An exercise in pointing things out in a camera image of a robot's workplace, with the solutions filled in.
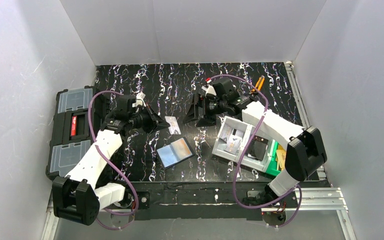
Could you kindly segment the white printed credit card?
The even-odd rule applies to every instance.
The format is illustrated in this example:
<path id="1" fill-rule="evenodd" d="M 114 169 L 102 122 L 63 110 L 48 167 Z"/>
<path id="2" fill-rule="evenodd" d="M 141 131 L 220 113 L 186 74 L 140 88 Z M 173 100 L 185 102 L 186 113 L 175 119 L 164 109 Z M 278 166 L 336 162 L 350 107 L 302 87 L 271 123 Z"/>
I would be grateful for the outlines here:
<path id="1" fill-rule="evenodd" d="M 169 124 L 168 130 L 171 135 L 180 135 L 181 130 L 175 116 L 165 116 L 166 122 Z"/>

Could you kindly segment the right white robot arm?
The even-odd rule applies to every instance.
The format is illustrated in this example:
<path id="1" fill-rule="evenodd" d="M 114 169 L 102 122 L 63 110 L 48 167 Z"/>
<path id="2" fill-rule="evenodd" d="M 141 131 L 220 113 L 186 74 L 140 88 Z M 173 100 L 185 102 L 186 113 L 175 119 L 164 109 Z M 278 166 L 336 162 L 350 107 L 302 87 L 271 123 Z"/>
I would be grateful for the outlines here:
<path id="1" fill-rule="evenodd" d="M 268 103 L 261 103 L 258 95 L 263 79 L 248 95 L 241 95 L 234 86 L 233 75 L 220 74 L 207 78 L 201 90 L 193 94 L 190 108 L 183 123 L 195 122 L 196 127 L 216 125 L 216 116 L 227 114 L 237 117 L 239 124 L 250 129 L 250 136 L 242 142 L 244 149 L 239 154 L 238 163 L 245 158 L 252 138 L 263 134 L 279 143 L 285 150 L 283 170 L 265 188 L 265 198 L 276 199 L 288 194 L 300 182 L 305 181 L 327 161 L 321 132 L 314 126 L 303 127 L 294 124 L 272 112 Z"/>

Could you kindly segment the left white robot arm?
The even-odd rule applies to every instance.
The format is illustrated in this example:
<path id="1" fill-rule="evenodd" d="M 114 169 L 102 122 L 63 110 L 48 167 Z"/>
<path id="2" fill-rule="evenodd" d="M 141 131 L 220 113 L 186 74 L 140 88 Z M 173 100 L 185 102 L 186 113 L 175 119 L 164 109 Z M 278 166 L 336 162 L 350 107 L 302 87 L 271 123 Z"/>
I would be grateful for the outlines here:
<path id="1" fill-rule="evenodd" d="M 139 92 L 136 95 L 120 94 L 117 108 L 104 115 L 98 128 L 94 129 L 96 118 L 92 108 L 96 98 L 103 94 L 103 91 L 96 93 L 87 109 L 90 147 L 68 173 L 52 181 L 51 188 L 54 215 L 86 226 L 95 222 L 100 210 L 123 201 L 127 187 L 133 200 L 139 201 L 132 183 L 111 162 L 130 131 L 142 129 L 145 133 L 153 133 L 169 127 L 146 103 L 146 95 Z"/>

